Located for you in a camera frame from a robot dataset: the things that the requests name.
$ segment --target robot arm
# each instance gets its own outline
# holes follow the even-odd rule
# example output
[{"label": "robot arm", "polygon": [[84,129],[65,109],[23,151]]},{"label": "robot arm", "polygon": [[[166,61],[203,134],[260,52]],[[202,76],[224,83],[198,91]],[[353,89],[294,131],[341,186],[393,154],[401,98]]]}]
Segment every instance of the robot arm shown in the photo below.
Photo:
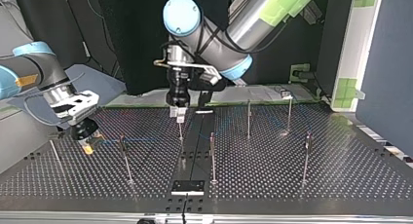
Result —
[{"label": "robot arm", "polygon": [[241,78],[252,64],[250,54],[260,51],[254,51],[257,45],[280,22],[297,16],[310,1],[249,0],[229,27],[222,31],[203,16],[193,0],[168,0],[164,7],[164,24],[175,45],[169,46],[168,50],[171,89],[167,103],[178,108],[189,104],[184,87],[184,80],[190,77],[188,68],[192,59],[185,58],[188,56],[202,57],[220,75],[242,84]]},{"label": "robot arm", "polygon": [[17,47],[13,53],[14,57],[0,60],[0,99],[39,88],[56,115],[71,126],[72,137],[91,154],[92,141],[101,137],[97,124],[88,118],[96,109],[98,95],[91,91],[77,93],[56,55],[44,42]]}]

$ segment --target black curtain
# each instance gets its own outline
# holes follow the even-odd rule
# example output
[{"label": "black curtain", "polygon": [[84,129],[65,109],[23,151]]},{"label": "black curtain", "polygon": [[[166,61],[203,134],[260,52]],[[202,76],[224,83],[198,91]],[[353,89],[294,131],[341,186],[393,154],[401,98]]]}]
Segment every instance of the black curtain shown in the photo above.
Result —
[{"label": "black curtain", "polygon": [[[168,87],[165,68],[153,65],[168,40],[162,11],[168,0],[99,0],[122,67],[128,94]],[[222,29],[228,25],[230,0],[195,0]]]}]

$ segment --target perforated metal table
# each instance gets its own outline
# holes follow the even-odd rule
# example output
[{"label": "perforated metal table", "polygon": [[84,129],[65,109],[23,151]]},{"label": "perforated metal table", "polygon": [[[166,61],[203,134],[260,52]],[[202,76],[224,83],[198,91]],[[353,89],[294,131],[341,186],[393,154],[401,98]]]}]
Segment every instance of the perforated metal table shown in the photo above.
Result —
[{"label": "perforated metal table", "polygon": [[[0,211],[83,211],[213,215],[413,216],[413,170],[323,104],[190,110],[181,144],[167,108],[104,109],[94,116],[106,141],[92,156],[69,137],[0,175]],[[304,137],[314,136],[303,184]],[[217,184],[209,135],[215,134]],[[118,149],[130,146],[134,184]],[[172,196],[176,180],[202,180],[200,197]]]}]

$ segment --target metal pin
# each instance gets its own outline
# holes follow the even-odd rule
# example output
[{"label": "metal pin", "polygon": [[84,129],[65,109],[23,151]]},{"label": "metal pin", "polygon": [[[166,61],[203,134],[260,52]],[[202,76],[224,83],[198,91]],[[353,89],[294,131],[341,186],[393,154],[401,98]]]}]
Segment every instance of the metal pin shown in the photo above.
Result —
[{"label": "metal pin", "polygon": [[292,110],[292,98],[289,100],[289,105],[288,105],[288,123],[286,126],[286,131],[289,131],[289,127],[291,125],[291,110]]},{"label": "metal pin", "polygon": [[251,101],[248,100],[248,113],[247,113],[247,117],[248,117],[248,135],[247,138],[250,139],[251,137],[251,123],[250,123],[250,118],[251,118]]},{"label": "metal pin", "polygon": [[122,153],[123,156],[124,156],[125,164],[126,164],[126,166],[127,166],[128,175],[129,175],[129,179],[130,179],[130,180],[128,181],[128,183],[129,183],[129,184],[133,184],[134,181],[133,181],[133,179],[131,178],[131,167],[130,167],[129,160],[128,160],[128,148],[127,148],[126,145],[125,145],[125,136],[124,136],[124,135],[121,135],[121,138],[119,139],[119,142],[120,142],[121,153]]},{"label": "metal pin", "polygon": [[179,125],[179,140],[182,142],[183,141],[182,124],[178,123],[178,125]]},{"label": "metal pin", "polygon": [[210,154],[212,157],[212,184],[216,184],[218,181],[216,180],[215,174],[215,136],[213,132],[210,134]]},{"label": "metal pin", "polygon": [[53,152],[55,153],[55,157],[56,157],[56,159],[57,159],[57,161],[58,161],[58,164],[60,165],[60,169],[61,169],[61,171],[64,173],[63,165],[61,164],[60,156],[58,155],[58,152],[57,152],[57,150],[56,150],[55,143],[54,143],[52,140],[49,140],[49,142],[50,142],[51,145],[52,145],[52,149],[53,149]]},{"label": "metal pin", "polygon": [[313,148],[313,136],[310,131],[307,132],[305,147],[306,147],[306,161],[304,163],[303,186],[307,183],[307,167],[308,167],[308,162],[309,162],[309,155]]}]

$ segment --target white cable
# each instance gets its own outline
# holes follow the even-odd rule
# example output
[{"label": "white cable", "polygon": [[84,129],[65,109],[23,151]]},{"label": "white cable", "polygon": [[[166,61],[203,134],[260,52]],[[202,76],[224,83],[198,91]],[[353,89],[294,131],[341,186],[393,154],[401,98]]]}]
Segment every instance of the white cable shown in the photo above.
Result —
[{"label": "white cable", "polygon": [[118,65],[118,67],[116,67],[116,71],[115,71],[115,73],[114,73],[114,75],[113,75],[114,78],[116,78],[116,75],[118,74],[119,68],[121,68],[120,65]]},{"label": "white cable", "polygon": [[28,97],[26,97],[26,98],[24,99],[23,104],[24,104],[24,108],[26,109],[27,113],[29,113],[29,114],[31,115],[31,117],[33,117],[33,119],[35,119],[35,120],[37,120],[38,122],[40,122],[41,124],[44,124],[44,125],[47,125],[47,126],[55,127],[55,126],[58,126],[58,125],[61,125],[61,124],[65,123],[65,122],[58,122],[58,123],[50,123],[50,122],[47,122],[46,120],[43,120],[43,119],[37,117],[37,116],[30,110],[30,108],[28,107],[27,101],[28,101],[29,99],[31,99],[31,98],[39,97],[39,96],[41,96],[41,95],[32,95],[32,96],[28,96]]},{"label": "white cable", "polygon": [[9,11],[9,9],[7,9],[7,7],[6,7],[6,3],[10,3],[10,4],[12,4],[12,5],[14,5],[14,4],[11,3],[11,1],[9,1],[9,0],[7,0],[7,1],[0,0],[0,3],[1,3],[1,5],[3,6],[2,9],[6,12],[6,14],[8,14],[8,15],[12,18],[13,24],[15,24],[15,25],[18,27],[19,31],[20,31],[21,33],[23,33],[24,36],[26,36],[30,41],[33,41],[33,38],[32,38],[26,31],[23,30],[23,28],[20,26],[20,24],[18,23],[18,21],[16,20],[16,18],[12,15],[12,13],[11,13],[11,12]]},{"label": "white cable", "polygon": [[90,0],[88,0],[88,4],[89,4],[89,7],[91,8],[91,10],[94,12],[95,15],[97,15],[98,17],[104,19],[104,17],[101,14],[99,14],[97,11],[94,10],[94,7],[92,7],[92,4],[91,4]]}]

